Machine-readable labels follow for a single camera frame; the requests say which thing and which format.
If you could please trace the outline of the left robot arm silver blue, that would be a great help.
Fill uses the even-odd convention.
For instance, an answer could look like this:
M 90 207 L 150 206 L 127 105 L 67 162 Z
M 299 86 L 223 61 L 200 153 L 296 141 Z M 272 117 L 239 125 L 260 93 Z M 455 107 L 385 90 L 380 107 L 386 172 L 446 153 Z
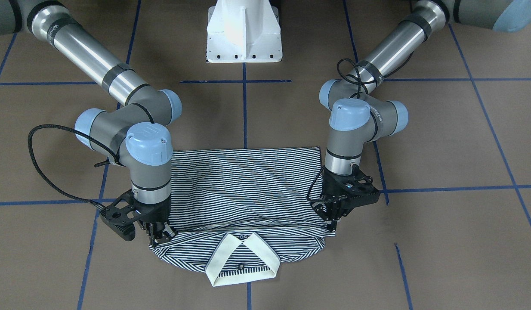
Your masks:
M 319 102 L 330 111 L 330 132 L 321 196 L 310 203 L 328 231 L 354 208 L 378 202 L 380 191 L 360 169 L 364 144 L 395 135 L 409 122 L 401 102 L 377 100 L 372 92 L 450 22 L 513 33 L 531 23 L 531 0 L 419 0 L 370 55 L 347 59 L 352 70 L 323 84 Z

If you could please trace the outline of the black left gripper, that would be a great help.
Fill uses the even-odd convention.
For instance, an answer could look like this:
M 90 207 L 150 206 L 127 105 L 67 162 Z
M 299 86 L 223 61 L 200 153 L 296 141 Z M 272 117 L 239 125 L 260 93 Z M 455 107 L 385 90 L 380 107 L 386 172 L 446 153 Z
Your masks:
M 343 186 L 345 176 L 329 170 L 320 170 L 317 175 L 318 178 L 322 179 L 322 191 L 319 198 L 313 199 L 313 210 L 322 220 L 328 221 L 327 229 L 329 232 L 335 232 L 338 220 L 353 210 L 344 209 L 342 206 L 342 200 L 346 199 L 346 191 Z

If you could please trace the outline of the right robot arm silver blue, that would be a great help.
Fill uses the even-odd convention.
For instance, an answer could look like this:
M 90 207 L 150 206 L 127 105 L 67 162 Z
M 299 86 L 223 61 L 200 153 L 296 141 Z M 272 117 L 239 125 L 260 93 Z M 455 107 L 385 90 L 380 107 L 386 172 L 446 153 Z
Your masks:
M 0 37 L 26 33 L 49 44 L 85 76 L 85 82 L 100 87 L 120 108 L 106 111 L 89 108 L 73 127 L 35 126 L 28 133 L 30 160 L 51 188 L 73 200 L 86 202 L 125 241 L 136 229 L 149 239 L 150 247 L 172 241 L 177 230 L 170 222 L 172 199 L 171 165 L 173 142 L 168 129 L 182 114 L 182 102 L 172 90 L 153 88 L 126 61 L 95 39 L 59 0 L 0 0 Z M 76 197 L 47 178 L 34 155 L 34 136 L 43 129 L 71 132 L 105 160 L 97 166 L 125 167 L 129 189 L 105 205 Z

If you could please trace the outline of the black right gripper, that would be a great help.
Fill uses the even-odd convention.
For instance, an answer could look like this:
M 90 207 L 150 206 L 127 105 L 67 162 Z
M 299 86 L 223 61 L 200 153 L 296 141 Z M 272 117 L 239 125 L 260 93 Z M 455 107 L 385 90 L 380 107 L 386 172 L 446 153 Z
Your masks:
M 156 204 L 144 204 L 134 200 L 132 208 L 138 214 L 138 222 L 142 230 L 146 231 L 149 237 L 150 247 L 158 244 L 157 238 L 161 239 L 161 242 L 170 242 L 177 236 L 177 230 L 169 225 L 170 199 Z

